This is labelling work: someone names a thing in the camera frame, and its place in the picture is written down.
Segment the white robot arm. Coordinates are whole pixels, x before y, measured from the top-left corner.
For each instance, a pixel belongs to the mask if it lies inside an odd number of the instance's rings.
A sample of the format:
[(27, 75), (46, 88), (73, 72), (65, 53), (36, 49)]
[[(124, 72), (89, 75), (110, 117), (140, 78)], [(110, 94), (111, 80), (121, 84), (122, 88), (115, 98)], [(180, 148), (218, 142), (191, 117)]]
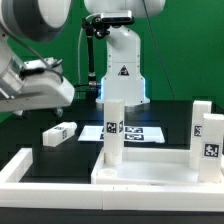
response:
[[(94, 58), (89, 58), (88, 85), (99, 88), (96, 102), (123, 99), (133, 108), (150, 102), (140, 73), (138, 34), (129, 29), (137, 18), (159, 14), (166, 0), (84, 0), (90, 15), (82, 20), (88, 53), (93, 40), (107, 41), (107, 72), (96, 80)], [(73, 0), (0, 0), (0, 112), (24, 116), (27, 111), (69, 106), (75, 87), (62, 76), (61, 62), (41, 56), (22, 61), (8, 40), (23, 38), (47, 42), (60, 35), (68, 21)]]

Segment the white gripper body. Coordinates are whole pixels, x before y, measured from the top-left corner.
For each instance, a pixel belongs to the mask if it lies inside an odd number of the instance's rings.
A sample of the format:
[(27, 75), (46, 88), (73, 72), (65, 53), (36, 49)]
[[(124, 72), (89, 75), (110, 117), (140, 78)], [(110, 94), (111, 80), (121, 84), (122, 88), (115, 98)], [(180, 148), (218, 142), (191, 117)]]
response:
[(55, 73), (33, 75), (25, 79), (19, 95), (12, 99), (0, 97), (0, 112), (67, 107), (74, 93), (72, 84)]

